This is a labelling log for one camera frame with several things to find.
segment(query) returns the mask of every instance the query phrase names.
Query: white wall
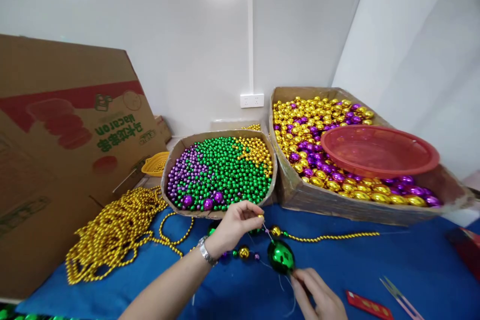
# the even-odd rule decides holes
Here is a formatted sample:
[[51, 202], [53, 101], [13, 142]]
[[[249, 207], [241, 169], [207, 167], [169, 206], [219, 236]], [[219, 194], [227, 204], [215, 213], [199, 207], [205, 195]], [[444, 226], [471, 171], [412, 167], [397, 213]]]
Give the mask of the white wall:
[[[254, 0], [254, 89], [328, 85], [355, 0]], [[247, 0], [0, 0], [0, 33], [125, 49], [155, 114], [175, 135], [255, 118]]]
[[333, 85], [463, 179], [480, 168], [479, 29], [480, 0], [360, 0]]

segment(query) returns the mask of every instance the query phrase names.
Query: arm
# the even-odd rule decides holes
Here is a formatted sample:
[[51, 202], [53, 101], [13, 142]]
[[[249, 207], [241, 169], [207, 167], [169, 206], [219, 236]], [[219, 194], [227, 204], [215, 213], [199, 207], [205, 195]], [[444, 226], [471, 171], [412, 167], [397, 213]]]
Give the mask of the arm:
[[[205, 240], [205, 248], [219, 259], [253, 229], [259, 229], [264, 211], [249, 201], [230, 205], [215, 232]], [[198, 248], [173, 264], [156, 278], [127, 307], [119, 320], [127, 319], [175, 319], [195, 294], [212, 267], [203, 258]]]

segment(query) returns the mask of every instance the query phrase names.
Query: blue tablecloth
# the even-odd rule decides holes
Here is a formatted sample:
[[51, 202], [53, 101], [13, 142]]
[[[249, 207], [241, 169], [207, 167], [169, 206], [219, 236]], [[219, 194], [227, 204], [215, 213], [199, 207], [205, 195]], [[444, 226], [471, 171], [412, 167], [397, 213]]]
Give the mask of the blue tablecloth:
[[[152, 226], [157, 230], [166, 212]], [[388, 307], [395, 319], [409, 319], [379, 278], [387, 276], [425, 319], [478, 319], [480, 283], [463, 264], [445, 233], [456, 226], [437, 218], [410, 228], [356, 222], [306, 212], [289, 211], [273, 205], [265, 208], [269, 227], [298, 237], [339, 235], [378, 231], [376, 237], [325, 240], [303, 243], [287, 239], [298, 268], [312, 267], [343, 300], [349, 319], [373, 319], [347, 303], [345, 290]], [[196, 219], [188, 239], [179, 248], [187, 253], [202, 237], [210, 221]], [[179, 239], [190, 219], [173, 216], [165, 223], [165, 234]], [[480, 222], [470, 229], [480, 231]], [[259, 252], [268, 263], [269, 238], [262, 233], [240, 241]], [[62, 315], [82, 319], [116, 319], [151, 281], [179, 259], [168, 247], [149, 243], [130, 265], [116, 269], [97, 282], [69, 286], [65, 265], [17, 310], [22, 313]], [[293, 291], [285, 277], [261, 263], [232, 259], [216, 266], [182, 313], [183, 319], [281, 319], [294, 304]], [[289, 319], [302, 319], [298, 306]]]

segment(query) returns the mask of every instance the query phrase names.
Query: red plastic basket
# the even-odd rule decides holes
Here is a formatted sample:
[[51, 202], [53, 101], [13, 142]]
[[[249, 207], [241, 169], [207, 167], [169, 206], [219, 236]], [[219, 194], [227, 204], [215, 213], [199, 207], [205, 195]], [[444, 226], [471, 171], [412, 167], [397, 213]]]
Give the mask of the red plastic basket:
[[426, 173], [440, 161], [425, 140], [382, 126], [336, 127], [322, 134], [321, 145], [338, 167], [369, 178]]

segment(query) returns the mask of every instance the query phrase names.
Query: forearm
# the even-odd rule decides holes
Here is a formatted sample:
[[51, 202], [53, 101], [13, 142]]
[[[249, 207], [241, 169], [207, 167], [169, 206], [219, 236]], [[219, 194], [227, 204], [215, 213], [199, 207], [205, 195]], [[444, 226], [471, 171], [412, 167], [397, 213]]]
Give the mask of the forearm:
[[[208, 240], [205, 242], [206, 249], [213, 257], [220, 257]], [[177, 318], [211, 268], [200, 250], [193, 249], [145, 288], [128, 306], [120, 320]]]

